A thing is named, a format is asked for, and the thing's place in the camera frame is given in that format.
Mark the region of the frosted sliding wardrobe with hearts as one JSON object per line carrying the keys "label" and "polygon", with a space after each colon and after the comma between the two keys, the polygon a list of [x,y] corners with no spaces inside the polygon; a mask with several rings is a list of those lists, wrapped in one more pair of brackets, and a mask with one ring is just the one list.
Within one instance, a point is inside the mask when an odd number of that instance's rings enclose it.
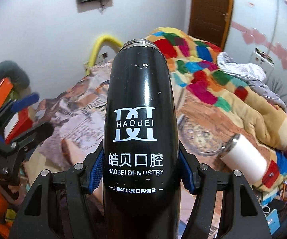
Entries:
{"label": "frosted sliding wardrobe with hearts", "polygon": [[287,81],[287,0],[234,0],[224,51],[246,63],[255,48],[272,58],[273,75]]}

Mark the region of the brown wooden door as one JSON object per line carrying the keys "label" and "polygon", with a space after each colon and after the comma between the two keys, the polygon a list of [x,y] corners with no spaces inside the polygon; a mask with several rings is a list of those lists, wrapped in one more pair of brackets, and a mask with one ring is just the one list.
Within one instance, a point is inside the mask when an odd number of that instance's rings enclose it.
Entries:
{"label": "brown wooden door", "polygon": [[224,49],[234,0],[191,0],[188,34]]}

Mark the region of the white grey crumpled sheet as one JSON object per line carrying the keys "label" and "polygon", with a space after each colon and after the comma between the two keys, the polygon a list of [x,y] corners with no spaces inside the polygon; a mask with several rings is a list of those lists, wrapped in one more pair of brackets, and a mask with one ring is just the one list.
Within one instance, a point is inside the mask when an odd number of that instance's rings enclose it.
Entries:
{"label": "white grey crumpled sheet", "polygon": [[234,76],[249,85],[251,90],[265,98],[269,103],[280,106],[284,112],[287,108],[283,100],[264,84],[266,74],[263,69],[253,63],[236,63],[226,52],[220,52],[216,59],[218,67],[225,73]]}

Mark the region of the colourful patchwork quilt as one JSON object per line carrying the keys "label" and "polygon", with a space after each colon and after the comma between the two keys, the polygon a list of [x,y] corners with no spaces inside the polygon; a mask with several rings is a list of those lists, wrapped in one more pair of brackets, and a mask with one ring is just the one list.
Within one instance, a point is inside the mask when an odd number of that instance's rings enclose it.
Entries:
{"label": "colourful patchwork quilt", "polygon": [[287,178],[287,114],[222,71],[220,48],[173,27],[155,29],[148,37],[164,54],[170,72],[176,113],[183,118],[180,138],[190,151],[210,157],[217,169],[222,147],[242,134],[268,162],[261,180],[252,184],[269,192]]}

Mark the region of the black thermos flask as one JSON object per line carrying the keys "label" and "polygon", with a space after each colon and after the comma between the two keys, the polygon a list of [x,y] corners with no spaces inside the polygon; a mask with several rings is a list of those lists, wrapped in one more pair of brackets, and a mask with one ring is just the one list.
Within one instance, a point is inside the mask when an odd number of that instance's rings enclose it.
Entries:
{"label": "black thermos flask", "polygon": [[176,238],[180,218],[178,131],[164,55],[127,42],[111,69],[103,139],[108,238]]}

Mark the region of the blue booklet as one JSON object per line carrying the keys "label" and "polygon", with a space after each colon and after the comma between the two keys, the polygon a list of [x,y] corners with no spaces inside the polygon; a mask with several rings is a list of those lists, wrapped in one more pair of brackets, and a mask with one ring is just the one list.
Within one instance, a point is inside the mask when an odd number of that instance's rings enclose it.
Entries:
{"label": "blue booklet", "polygon": [[280,221],[278,217],[278,212],[273,209],[269,212],[264,212],[266,220],[268,222],[268,227],[270,229],[271,235],[273,235],[280,228]]}

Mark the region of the white thermos cup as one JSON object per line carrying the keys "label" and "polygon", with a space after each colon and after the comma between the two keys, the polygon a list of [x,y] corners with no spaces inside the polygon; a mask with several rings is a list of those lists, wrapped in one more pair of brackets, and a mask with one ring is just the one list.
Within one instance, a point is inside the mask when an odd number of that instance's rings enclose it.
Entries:
{"label": "white thermos cup", "polygon": [[231,170],[241,171],[249,184],[261,180],[268,167],[266,159],[242,134],[233,135],[222,147],[219,157]]}

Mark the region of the newspaper print tablecloth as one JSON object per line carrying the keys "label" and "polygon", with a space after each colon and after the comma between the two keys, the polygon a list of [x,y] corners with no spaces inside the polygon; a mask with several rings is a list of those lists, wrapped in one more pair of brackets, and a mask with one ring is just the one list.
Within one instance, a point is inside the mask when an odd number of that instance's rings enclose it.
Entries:
{"label": "newspaper print tablecloth", "polygon": [[[73,87],[73,96],[62,94],[55,100],[44,100],[39,105],[54,125],[53,134],[43,143],[40,152],[60,166],[62,171],[82,163],[102,142],[111,67],[111,62],[93,66],[89,75]],[[94,193],[87,196],[87,202],[99,238],[104,238],[105,220],[101,200],[99,185]]]}

